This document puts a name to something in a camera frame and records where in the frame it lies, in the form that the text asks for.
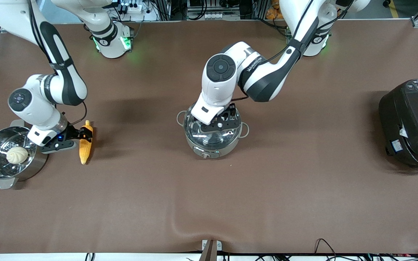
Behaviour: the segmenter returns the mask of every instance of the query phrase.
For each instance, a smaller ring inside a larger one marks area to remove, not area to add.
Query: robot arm
[[[45,146],[68,129],[67,119],[54,104],[81,104],[87,95],[86,85],[58,31],[43,17],[35,0],[0,0],[0,26],[38,45],[55,70],[49,75],[30,76],[8,99],[10,109],[33,125],[28,138]]]
[[[118,58],[131,50],[133,29],[121,22],[112,21],[101,7],[111,5],[112,0],[52,0],[82,20],[93,35],[100,53],[106,58]]]
[[[232,99],[235,85],[256,102],[271,101],[302,55],[316,55],[325,46],[337,17],[336,7],[363,9],[370,0],[281,0],[280,9],[294,32],[276,64],[244,42],[228,46],[209,59],[202,74],[202,92],[191,114],[209,125]]]

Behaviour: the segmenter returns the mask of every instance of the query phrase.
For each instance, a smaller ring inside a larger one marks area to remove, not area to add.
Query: dough ball
[[[13,147],[6,154],[7,161],[12,164],[22,163],[27,158],[28,158],[28,152],[23,147]]]

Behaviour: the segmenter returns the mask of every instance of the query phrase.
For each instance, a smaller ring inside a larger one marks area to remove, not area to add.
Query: metal pot
[[[177,114],[177,122],[183,127],[186,134],[188,145],[193,149],[196,155],[206,158],[219,158],[229,154],[238,144],[239,139],[249,134],[249,126],[241,121],[239,112],[236,109],[234,116],[229,116],[227,120],[236,120],[241,123],[237,127],[205,132],[205,126],[202,122],[195,119],[191,114],[194,104],[187,111],[181,111]],[[185,114],[183,123],[179,122],[181,114]],[[241,136],[243,125],[246,126],[246,134]]]
[[[23,120],[15,120],[10,127],[0,130],[0,189],[10,189],[17,181],[23,181],[38,173],[48,156],[27,138],[29,129],[23,126]],[[28,158],[20,164],[7,162],[6,153],[12,147],[24,147]]]

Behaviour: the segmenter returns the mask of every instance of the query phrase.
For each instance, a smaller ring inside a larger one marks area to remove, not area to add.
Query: brown tabletop
[[[84,166],[77,150],[55,153],[21,189],[0,190],[0,253],[194,251],[208,238],[229,252],[308,253],[321,237],[337,252],[418,252],[418,170],[386,157],[377,114],[386,92],[418,78],[409,20],[337,22],[276,99],[237,102],[251,132],[217,160],[192,152],[176,114],[196,101],[209,57],[241,40],[270,57],[279,33],[144,24],[132,53],[106,59],[81,25],[57,28],[88,85],[95,150]],[[10,92],[35,73],[51,73],[42,52],[0,35],[0,129],[17,119]]]

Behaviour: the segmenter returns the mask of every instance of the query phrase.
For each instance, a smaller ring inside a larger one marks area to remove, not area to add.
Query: white sticker
[[[395,152],[403,150],[403,147],[401,146],[401,142],[399,142],[399,140],[392,141],[391,144],[393,145],[393,149]]]

